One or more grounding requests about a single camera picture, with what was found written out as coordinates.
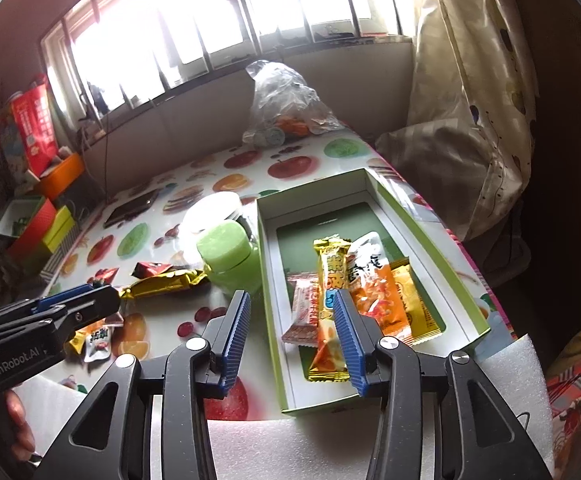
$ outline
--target white lid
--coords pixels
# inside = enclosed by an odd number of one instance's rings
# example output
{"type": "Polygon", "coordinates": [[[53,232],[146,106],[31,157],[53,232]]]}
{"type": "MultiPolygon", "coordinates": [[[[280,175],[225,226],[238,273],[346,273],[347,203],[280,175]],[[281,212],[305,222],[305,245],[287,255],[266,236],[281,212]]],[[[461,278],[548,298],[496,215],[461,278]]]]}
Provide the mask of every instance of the white lid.
{"type": "Polygon", "coordinates": [[[242,201],[232,191],[219,191],[205,196],[190,206],[182,227],[193,234],[215,227],[224,220],[235,220],[242,212],[242,201]]]}

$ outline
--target window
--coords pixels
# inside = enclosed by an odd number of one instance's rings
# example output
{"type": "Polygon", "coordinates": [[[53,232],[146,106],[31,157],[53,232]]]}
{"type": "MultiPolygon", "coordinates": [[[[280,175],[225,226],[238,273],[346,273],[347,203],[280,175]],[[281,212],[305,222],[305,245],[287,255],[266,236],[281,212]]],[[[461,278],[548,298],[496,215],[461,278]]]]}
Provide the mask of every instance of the window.
{"type": "Polygon", "coordinates": [[[280,45],[400,33],[394,0],[81,0],[42,51],[77,129],[280,45]]]}

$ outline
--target red bag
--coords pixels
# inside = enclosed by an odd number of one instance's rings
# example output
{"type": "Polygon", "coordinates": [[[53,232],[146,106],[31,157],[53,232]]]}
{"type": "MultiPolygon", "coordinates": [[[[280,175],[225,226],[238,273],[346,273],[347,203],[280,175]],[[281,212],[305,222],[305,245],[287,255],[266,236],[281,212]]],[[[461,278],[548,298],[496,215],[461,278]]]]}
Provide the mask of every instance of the red bag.
{"type": "Polygon", "coordinates": [[[15,98],[11,110],[22,136],[28,167],[39,177],[58,151],[46,85],[40,84],[15,98]]]}

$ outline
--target hand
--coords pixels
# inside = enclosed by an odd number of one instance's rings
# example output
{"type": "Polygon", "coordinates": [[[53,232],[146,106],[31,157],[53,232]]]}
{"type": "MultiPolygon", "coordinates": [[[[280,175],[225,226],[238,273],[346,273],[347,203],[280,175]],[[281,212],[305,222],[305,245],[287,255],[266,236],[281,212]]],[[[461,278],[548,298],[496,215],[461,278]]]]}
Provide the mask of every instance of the hand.
{"type": "Polygon", "coordinates": [[[26,410],[19,396],[13,391],[6,392],[6,408],[8,415],[13,419],[16,425],[17,441],[11,446],[11,451],[17,460],[26,462],[35,451],[35,438],[32,436],[32,430],[26,422],[26,410]]]}

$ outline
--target black phone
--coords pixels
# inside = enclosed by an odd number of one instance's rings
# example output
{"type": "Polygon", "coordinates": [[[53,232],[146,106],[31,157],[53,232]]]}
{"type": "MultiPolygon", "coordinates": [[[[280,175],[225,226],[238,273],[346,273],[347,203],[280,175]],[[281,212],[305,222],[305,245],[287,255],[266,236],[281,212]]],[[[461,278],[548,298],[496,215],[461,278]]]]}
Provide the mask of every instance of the black phone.
{"type": "Polygon", "coordinates": [[[155,202],[157,195],[159,195],[159,190],[154,189],[115,208],[106,222],[104,222],[104,228],[109,228],[122,220],[130,220],[147,211],[155,202]]]}

